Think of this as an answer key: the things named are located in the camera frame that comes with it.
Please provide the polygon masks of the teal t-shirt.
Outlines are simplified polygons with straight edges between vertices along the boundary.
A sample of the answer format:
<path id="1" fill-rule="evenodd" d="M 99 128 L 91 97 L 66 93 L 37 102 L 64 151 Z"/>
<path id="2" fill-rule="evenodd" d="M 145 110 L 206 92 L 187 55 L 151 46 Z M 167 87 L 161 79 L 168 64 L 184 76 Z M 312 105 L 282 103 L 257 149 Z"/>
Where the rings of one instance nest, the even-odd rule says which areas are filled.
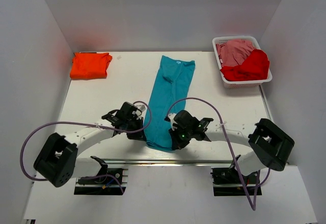
<path id="1" fill-rule="evenodd" d="M 195 71 L 195 61 L 174 60 L 162 56 L 159 70 L 151 92 L 149 107 L 144 124 L 150 125 L 144 130 L 148 147 L 160 151 L 172 151 L 172 140 L 169 135 L 171 125 L 165 121 L 167 113 L 178 113 L 185 109 L 186 98 Z"/>

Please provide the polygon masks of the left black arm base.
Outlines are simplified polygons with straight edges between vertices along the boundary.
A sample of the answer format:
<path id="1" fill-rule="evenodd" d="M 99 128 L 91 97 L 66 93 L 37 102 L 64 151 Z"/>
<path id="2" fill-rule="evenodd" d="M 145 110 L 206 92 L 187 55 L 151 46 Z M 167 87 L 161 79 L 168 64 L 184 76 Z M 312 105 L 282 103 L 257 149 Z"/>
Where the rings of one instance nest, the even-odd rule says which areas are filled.
<path id="1" fill-rule="evenodd" d="M 122 196 L 127 188 L 128 168 L 108 168 L 98 173 L 101 174 L 105 176 L 96 179 L 77 178 L 74 195 Z"/>

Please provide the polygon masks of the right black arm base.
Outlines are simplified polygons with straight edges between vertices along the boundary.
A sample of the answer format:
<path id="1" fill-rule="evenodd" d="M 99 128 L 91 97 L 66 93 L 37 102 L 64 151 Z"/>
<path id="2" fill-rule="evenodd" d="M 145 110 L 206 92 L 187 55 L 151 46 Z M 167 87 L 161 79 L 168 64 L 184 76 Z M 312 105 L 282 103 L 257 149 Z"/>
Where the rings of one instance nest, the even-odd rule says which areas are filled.
<path id="1" fill-rule="evenodd" d="M 216 167 L 211 169 L 211 176 L 213 182 L 213 195 L 215 197 L 246 196 L 236 171 L 230 173 L 227 167 Z M 256 185 L 260 184 L 260 180 L 257 177 L 258 172 L 254 172 L 243 178 L 249 196 L 254 195 Z"/>

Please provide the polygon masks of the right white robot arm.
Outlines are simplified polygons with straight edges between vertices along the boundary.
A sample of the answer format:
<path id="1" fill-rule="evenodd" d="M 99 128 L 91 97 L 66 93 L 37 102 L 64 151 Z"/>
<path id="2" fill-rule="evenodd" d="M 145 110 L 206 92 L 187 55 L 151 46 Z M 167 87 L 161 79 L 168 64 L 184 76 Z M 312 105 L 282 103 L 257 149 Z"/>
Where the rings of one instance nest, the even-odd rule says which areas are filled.
<path id="1" fill-rule="evenodd" d="M 212 118 L 198 120 L 188 111 L 181 110 L 168 114 L 165 121 L 171 125 L 169 134 L 173 149 L 181 150 L 193 139 L 199 142 L 227 142 L 251 148 L 251 152 L 237 156 L 236 162 L 231 165 L 243 176 L 262 169 L 283 171 L 295 145 L 287 133 L 266 118 L 237 128 L 215 123 Z"/>

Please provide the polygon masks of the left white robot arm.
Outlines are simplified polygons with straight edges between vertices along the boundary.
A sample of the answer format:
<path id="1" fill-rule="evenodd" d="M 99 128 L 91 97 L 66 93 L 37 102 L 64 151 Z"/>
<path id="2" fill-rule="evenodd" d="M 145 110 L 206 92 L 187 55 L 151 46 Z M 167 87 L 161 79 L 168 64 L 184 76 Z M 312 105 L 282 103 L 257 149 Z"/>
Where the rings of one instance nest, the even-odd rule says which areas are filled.
<path id="1" fill-rule="evenodd" d="M 81 158 L 92 146 L 126 133 L 128 139 L 145 141 L 142 113 L 145 105 L 124 102 L 120 109 L 103 115 L 99 121 L 71 134 L 51 134 L 34 162 L 34 169 L 55 187 L 71 178 L 102 180 L 108 165 L 97 156 Z"/>

